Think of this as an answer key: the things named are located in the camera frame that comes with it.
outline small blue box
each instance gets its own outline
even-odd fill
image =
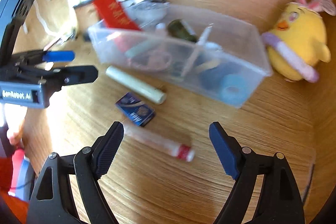
[[[115,104],[136,125],[144,127],[155,117],[154,109],[141,101],[131,92],[127,93]]]

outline green bottle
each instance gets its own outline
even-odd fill
[[[168,33],[172,37],[188,40],[196,43],[198,38],[194,30],[182,19],[175,19],[168,25]]]

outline glue stick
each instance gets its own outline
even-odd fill
[[[158,134],[142,127],[134,126],[129,122],[123,122],[123,126],[126,136],[172,157],[190,162],[195,156],[195,151],[190,146],[165,139]]]

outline blue gripper pad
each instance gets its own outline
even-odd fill
[[[44,62],[71,62],[75,59],[73,51],[50,51],[43,56]]]
[[[219,122],[210,125],[209,137],[225,173],[237,180],[240,175],[239,163],[242,160],[241,146],[234,137],[226,134]]]

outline black device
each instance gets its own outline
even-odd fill
[[[94,82],[98,71],[94,66],[35,68],[43,62],[72,61],[71,52],[35,50],[13,55],[20,27],[26,20],[34,0],[0,1],[0,103],[34,108],[49,106],[49,98],[62,86]]]
[[[123,135],[122,124],[114,122],[105,136],[76,155],[51,153],[33,190],[27,224],[84,224],[78,217],[69,175],[76,175],[91,224],[118,224],[98,180],[108,172]],[[236,181],[214,224],[241,224],[257,175],[264,175],[264,180],[254,217],[247,223],[305,224],[300,193],[282,153],[265,156],[242,148],[218,122],[210,125],[209,136],[226,173]]]

